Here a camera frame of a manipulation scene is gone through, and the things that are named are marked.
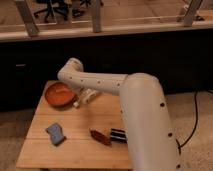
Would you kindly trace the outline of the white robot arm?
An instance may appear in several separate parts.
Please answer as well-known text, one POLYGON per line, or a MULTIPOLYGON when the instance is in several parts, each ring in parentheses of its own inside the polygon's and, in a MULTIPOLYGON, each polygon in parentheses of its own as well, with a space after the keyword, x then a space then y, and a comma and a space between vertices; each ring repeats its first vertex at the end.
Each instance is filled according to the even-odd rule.
POLYGON ((146 73, 88 73, 69 59, 57 78, 71 89, 117 95, 133 171, 181 171, 180 152, 159 80, 146 73))

